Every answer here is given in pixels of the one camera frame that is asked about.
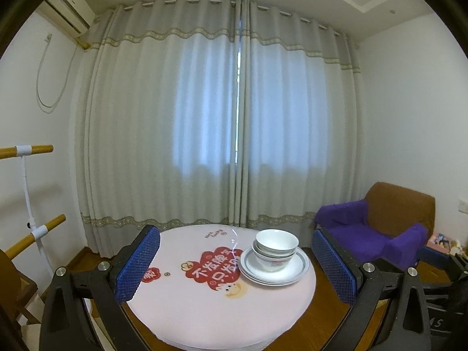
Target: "white stand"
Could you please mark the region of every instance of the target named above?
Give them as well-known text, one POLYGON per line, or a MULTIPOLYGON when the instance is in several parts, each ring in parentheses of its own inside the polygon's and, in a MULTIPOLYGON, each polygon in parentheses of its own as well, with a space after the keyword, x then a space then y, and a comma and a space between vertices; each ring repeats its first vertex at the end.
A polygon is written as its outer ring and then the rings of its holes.
MULTIPOLYGON (((24 191, 24 198, 26 199, 27 213, 29 214, 29 223, 30 223, 32 232, 34 234, 35 230, 37 229, 37 226, 36 226, 36 220, 34 219, 34 217, 32 215, 31 201, 30 201, 30 198, 29 198, 29 191, 27 190, 27 177, 26 177, 26 156, 30 155, 30 154, 31 153, 28 152, 28 149, 25 149, 23 151, 22 155, 21 155, 21 176, 23 178, 23 191, 24 191)), ((50 263, 49 259, 47 258, 47 255, 46 255, 46 253, 44 251, 44 248, 43 248, 43 245, 42 245, 42 240, 40 239, 41 236, 36 236, 36 234, 34 234, 34 237, 36 238, 36 244, 37 244, 37 248, 39 249, 39 254, 44 259, 47 271, 49 272, 49 275, 52 278, 54 276, 54 272, 52 270, 51 263, 50 263)))

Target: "wall outlet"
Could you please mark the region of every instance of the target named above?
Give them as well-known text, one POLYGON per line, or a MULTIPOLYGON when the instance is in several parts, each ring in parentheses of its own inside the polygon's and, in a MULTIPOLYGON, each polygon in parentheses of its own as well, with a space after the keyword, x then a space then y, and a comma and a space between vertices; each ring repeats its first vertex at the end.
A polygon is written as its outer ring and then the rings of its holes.
POLYGON ((468 202, 460 199, 458 203, 458 211, 468 214, 468 202))

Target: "curtain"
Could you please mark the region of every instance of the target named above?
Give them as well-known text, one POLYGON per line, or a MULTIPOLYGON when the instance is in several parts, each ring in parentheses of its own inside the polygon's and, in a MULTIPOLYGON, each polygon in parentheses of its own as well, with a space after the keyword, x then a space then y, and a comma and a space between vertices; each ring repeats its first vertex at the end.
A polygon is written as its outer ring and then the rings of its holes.
POLYGON ((357 197, 355 46, 276 7, 243 0, 242 12, 241 223, 285 229, 310 246, 320 206, 357 197))
POLYGON ((75 84, 78 200, 110 257, 146 224, 280 228, 310 246, 358 198, 352 40, 251 0, 157 0, 100 16, 75 84))
POLYGON ((157 0, 90 29, 75 158, 93 251, 116 254, 146 224, 233 218, 238 22, 230 0, 157 0))

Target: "white plate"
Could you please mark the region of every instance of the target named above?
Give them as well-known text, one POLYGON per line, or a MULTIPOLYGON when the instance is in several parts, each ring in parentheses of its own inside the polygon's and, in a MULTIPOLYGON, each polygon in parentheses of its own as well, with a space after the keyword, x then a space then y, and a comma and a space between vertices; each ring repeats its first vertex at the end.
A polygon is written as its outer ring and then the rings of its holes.
POLYGON ((256 278, 255 276, 253 276, 249 272, 247 272, 245 269, 243 269, 240 264, 239 264, 239 270, 242 273, 242 275, 244 275, 244 277, 248 278, 249 280, 251 280, 253 282, 256 282, 256 283, 259 283, 259 284, 265 285, 265 286, 286 286, 286 285, 291 285, 292 283, 295 283, 295 282, 299 281, 299 279, 295 279, 295 280, 287 281, 287 282, 281 282, 281 283, 274 282, 274 283, 272 283, 272 282, 267 282, 267 281, 263 281, 263 280, 260 280, 260 279, 256 278))
POLYGON ((269 285, 278 285, 297 281, 309 269, 310 261, 304 251, 298 248, 287 266, 279 271, 268 272, 261 269, 252 247, 249 247, 242 252, 239 264, 241 266, 240 270, 246 277, 252 277, 269 285))
POLYGON ((244 270, 241 269, 241 272, 242 272, 242 275, 247 278, 248 280, 250 281, 253 281, 255 283, 258 283, 259 285, 263 285, 263 286, 287 286, 287 285, 292 285, 293 283, 296 283, 298 282, 299 280, 294 280, 294 281, 291 281, 291 282, 285 282, 285 283, 269 283, 269 282, 265 282, 265 281, 262 281, 262 280, 257 280, 255 277, 252 277, 250 275, 248 275, 244 270))

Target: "power cord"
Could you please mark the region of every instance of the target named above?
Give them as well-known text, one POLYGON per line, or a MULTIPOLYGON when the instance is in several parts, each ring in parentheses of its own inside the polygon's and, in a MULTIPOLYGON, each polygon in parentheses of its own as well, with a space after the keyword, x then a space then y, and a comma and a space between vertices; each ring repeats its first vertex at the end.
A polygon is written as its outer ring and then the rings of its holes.
POLYGON ((63 85, 62 91, 60 92, 60 95, 58 96, 55 103, 53 103, 51 106, 48 106, 44 104, 44 102, 41 100, 41 96, 39 95, 39 74, 41 72, 42 64, 44 63, 45 54, 47 53, 47 49, 49 48, 49 45, 51 44, 51 40, 52 40, 52 34, 48 34, 47 38, 45 39, 45 41, 47 42, 47 45, 45 46, 44 52, 42 54, 42 58, 41 58, 41 62, 39 63, 39 69, 37 70, 37 78, 36 78, 37 104, 39 105, 39 108, 41 109, 41 111, 47 114, 51 114, 55 110, 55 108, 57 108, 57 105, 59 104, 60 99, 62 99, 63 93, 65 92, 66 83, 68 82, 68 77, 70 75, 70 70, 72 68, 72 63, 76 55, 76 49, 78 49, 78 44, 77 44, 75 47, 75 51, 73 52, 72 59, 70 60, 70 64, 68 65, 68 70, 66 72, 66 77, 65 77, 65 83, 63 85))

